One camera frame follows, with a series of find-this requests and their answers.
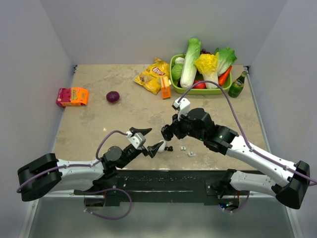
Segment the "black earbud charging case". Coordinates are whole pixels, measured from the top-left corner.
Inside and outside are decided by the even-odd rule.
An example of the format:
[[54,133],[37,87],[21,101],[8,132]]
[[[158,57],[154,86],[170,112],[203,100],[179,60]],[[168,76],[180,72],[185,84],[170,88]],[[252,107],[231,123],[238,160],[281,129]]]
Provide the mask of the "black earbud charging case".
[[171,131],[170,125],[165,125],[161,128],[161,134],[165,141],[171,141],[173,138],[173,132]]

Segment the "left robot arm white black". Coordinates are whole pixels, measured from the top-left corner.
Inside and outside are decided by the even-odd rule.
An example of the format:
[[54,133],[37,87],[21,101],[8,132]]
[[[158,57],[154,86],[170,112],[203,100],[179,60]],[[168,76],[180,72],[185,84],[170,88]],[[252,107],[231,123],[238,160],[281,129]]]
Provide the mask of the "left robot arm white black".
[[106,139],[119,133],[128,139],[128,146],[124,149],[112,146],[103,156],[96,154],[90,161],[61,160],[54,153],[47,153],[18,170],[19,187],[16,192],[21,194],[24,202],[39,199],[50,192],[64,190],[98,194],[103,188],[101,180],[117,175],[118,169],[126,167],[140,154],[153,158],[156,153],[164,150],[165,140],[160,140],[153,146],[145,146],[145,136],[150,131],[150,128],[134,127],[127,132],[114,130]]

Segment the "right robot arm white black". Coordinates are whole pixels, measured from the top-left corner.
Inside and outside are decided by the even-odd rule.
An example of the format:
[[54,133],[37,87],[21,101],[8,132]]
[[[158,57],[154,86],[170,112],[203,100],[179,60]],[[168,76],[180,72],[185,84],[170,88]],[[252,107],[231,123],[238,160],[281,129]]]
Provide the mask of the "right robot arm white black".
[[215,124],[202,108],[187,115],[173,115],[172,123],[162,129],[165,140],[173,136],[195,138],[211,151],[238,159],[260,171],[259,174],[228,170],[214,187],[231,195],[235,191],[255,191],[274,196],[283,205],[299,209],[310,185],[310,166],[277,157],[248,142],[234,130]]

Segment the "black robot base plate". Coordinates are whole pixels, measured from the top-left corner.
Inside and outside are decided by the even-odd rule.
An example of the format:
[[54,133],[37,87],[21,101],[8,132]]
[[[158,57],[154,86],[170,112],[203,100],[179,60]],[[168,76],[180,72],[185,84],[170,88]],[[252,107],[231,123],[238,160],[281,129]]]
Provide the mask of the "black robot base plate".
[[146,171],[120,170],[112,178],[95,181],[87,191],[75,195],[104,198],[106,206],[134,203],[202,203],[217,205],[238,194],[229,187],[220,188],[226,171]]

